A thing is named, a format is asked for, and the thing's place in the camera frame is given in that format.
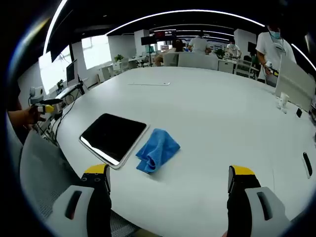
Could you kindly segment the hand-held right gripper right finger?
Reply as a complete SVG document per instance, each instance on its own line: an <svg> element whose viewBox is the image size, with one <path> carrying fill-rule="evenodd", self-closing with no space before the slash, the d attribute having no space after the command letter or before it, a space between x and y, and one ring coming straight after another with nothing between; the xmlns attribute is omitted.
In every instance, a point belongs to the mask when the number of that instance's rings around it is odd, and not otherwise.
<svg viewBox="0 0 316 237"><path fill-rule="evenodd" d="M228 237L278 237L290 226L284 204L247 167L229 167L227 210Z"/></svg>

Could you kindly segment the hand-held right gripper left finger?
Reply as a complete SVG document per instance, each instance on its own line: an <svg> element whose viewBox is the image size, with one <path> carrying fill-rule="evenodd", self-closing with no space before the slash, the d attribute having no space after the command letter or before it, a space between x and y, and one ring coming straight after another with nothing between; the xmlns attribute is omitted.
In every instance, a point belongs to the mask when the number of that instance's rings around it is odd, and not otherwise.
<svg viewBox="0 0 316 237"><path fill-rule="evenodd" d="M58 237L110 237L110 167L94 165L53 204L53 230Z"/></svg>

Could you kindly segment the person's left hand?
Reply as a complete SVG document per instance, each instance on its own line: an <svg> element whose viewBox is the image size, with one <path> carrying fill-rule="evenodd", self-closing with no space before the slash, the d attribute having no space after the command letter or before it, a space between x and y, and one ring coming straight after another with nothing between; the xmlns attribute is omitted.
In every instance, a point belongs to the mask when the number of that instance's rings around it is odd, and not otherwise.
<svg viewBox="0 0 316 237"><path fill-rule="evenodd" d="M31 106L22 111L22 124L23 125L34 125L39 121L45 122L46 119L41 116L41 113L38 111L38 106Z"/></svg>

